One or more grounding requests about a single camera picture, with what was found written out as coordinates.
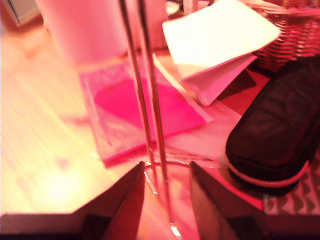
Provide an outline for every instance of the metal stand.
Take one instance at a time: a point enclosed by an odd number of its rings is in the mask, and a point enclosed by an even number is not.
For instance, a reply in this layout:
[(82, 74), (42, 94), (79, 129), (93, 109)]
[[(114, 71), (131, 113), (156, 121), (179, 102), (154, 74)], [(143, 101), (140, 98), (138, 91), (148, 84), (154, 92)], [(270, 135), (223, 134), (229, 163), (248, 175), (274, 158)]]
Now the metal stand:
[[(144, 91), (142, 88), (141, 76), (138, 68), (136, 47), (134, 45), (132, 32), (130, 28), (126, 0), (119, 0), (119, 5), (120, 5), (122, 21), (124, 24), (127, 41), (128, 41), (128, 55), (131, 61), (132, 70), (134, 72), (136, 94), (137, 94), (137, 99), (139, 101), (140, 113), (141, 113), (141, 117), (144, 125), (147, 151), (148, 151), (148, 155), (151, 162), (150, 167), (152, 168), (152, 172), (155, 180), (155, 186), (153, 186), (153, 192), (155, 194), (158, 194), (158, 190), (157, 190), (158, 178), (157, 178), (157, 171), (156, 171), (156, 164), (158, 163), (155, 163), (155, 158), (151, 148), (152, 140), (151, 140), (147, 110), (146, 110), (146, 102), (144, 97)], [(152, 113), (153, 113), (153, 119), (155, 122), (155, 132), (157, 136), (156, 143), (157, 143), (159, 156), (161, 160), (166, 209), (167, 209), (168, 218), (171, 224), (171, 230), (173, 234), (176, 236), (177, 239), (182, 239), (181, 234), (179, 233), (177, 226), (175, 224), (175, 221), (173, 218), (173, 212), (172, 212), (172, 204), (171, 204), (170, 189), (169, 189), (169, 182), (168, 182), (168, 169), (167, 169), (168, 163), (166, 160), (165, 140), (164, 140), (164, 134), (163, 134), (163, 128), (162, 128), (162, 121), (161, 121), (158, 85), (157, 85), (155, 67), (154, 67), (153, 58), (152, 58), (150, 36), (149, 36), (149, 31), (147, 26), (145, 0), (137, 0), (137, 10), (138, 10), (138, 19), (139, 19), (138, 22), (139, 22), (139, 30), (140, 30), (140, 40), (142, 43), (142, 53), (143, 53), (145, 68), (147, 71), (148, 90), (151, 96)], [(151, 182), (146, 172), (145, 172), (145, 175), (146, 175), (146, 180), (150, 185)]]

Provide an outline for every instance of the black case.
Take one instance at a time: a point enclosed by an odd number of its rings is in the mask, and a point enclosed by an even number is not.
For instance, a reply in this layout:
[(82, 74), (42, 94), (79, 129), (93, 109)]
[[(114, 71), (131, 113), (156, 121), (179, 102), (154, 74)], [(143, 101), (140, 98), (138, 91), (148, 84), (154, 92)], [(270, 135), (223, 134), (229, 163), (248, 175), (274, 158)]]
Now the black case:
[(320, 56), (288, 62), (254, 99), (226, 142), (229, 169), (254, 185), (296, 183), (319, 146)]

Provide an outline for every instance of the white notebook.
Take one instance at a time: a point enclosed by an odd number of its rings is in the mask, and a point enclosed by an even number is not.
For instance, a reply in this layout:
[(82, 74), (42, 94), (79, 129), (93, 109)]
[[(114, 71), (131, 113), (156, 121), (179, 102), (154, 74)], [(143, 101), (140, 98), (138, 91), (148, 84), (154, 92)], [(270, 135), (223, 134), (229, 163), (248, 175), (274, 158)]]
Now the white notebook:
[(183, 83), (210, 105), (273, 42), (280, 30), (238, 0), (211, 6), (162, 24), (171, 57)]

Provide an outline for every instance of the pink notebook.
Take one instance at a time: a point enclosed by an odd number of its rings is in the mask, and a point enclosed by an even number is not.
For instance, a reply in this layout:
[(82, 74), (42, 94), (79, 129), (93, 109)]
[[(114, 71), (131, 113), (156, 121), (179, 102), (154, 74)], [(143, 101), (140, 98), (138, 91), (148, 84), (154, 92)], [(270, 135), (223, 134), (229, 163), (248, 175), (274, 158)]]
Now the pink notebook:
[[(155, 141), (156, 133), (148, 82), (142, 59), (138, 62), (151, 138)], [(198, 105), (190, 102), (190, 99), (186, 100), (158, 69), (155, 69), (155, 73), (165, 137), (213, 121), (213, 118)], [(135, 84), (131, 78), (128, 62), (100, 71), (83, 73), (80, 75), (80, 81), (89, 107), (88, 112), (97, 140), (97, 149), (105, 163), (146, 144)]]
[[(150, 124), (150, 133), (153, 141), (156, 140), (154, 117), (148, 91), (148, 82), (142, 79), (143, 92), (147, 115)], [(172, 86), (158, 84), (159, 102), (163, 134), (165, 137), (193, 129), (207, 123), (185, 98)], [(133, 79), (124, 79), (123, 82), (100, 91), (94, 98), (97, 106), (117, 118), (129, 122), (143, 131), (139, 105), (136, 97)]]

